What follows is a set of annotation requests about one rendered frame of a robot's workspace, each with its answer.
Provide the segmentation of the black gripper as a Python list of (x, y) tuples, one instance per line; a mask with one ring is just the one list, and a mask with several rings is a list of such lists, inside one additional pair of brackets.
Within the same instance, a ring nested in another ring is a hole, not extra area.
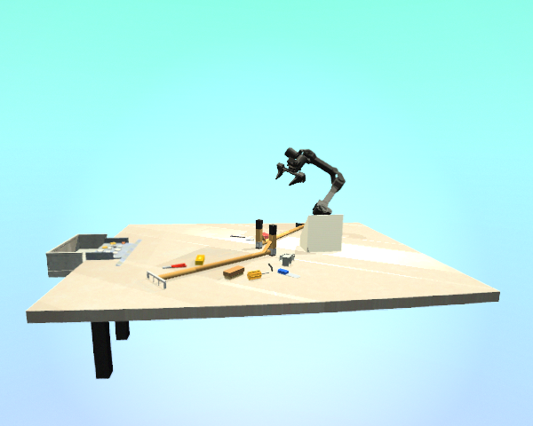
[(278, 173), (275, 179), (278, 179), (281, 175), (283, 175), (285, 171), (295, 176), (289, 183), (289, 186), (297, 184), (297, 183), (301, 183), (301, 182), (304, 183), (306, 181), (306, 173), (301, 172), (301, 168), (303, 167), (302, 163), (300, 163), (299, 167), (296, 170), (290, 165), (288, 166), (289, 168), (285, 168), (285, 165), (280, 162), (276, 164), (276, 167), (277, 167)]

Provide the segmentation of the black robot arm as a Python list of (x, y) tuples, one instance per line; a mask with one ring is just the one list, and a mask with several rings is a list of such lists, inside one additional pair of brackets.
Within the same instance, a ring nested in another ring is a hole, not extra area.
[[(289, 158), (287, 160), (287, 166), (290, 165), (295, 170), (299, 167), (300, 163), (302, 163), (302, 166), (307, 163), (313, 164), (330, 174), (332, 183), (331, 189), (322, 201), (319, 199), (319, 201), (314, 205), (312, 211), (313, 215), (331, 215), (332, 209), (330, 209), (328, 206), (333, 196), (341, 190), (346, 182), (343, 173), (341, 173), (337, 167), (333, 167), (319, 158), (316, 153), (309, 148), (303, 148), (299, 149), (299, 151), (296, 151), (294, 148), (289, 147), (285, 151), (284, 155)], [(336, 175), (338, 176), (336, 177)]]

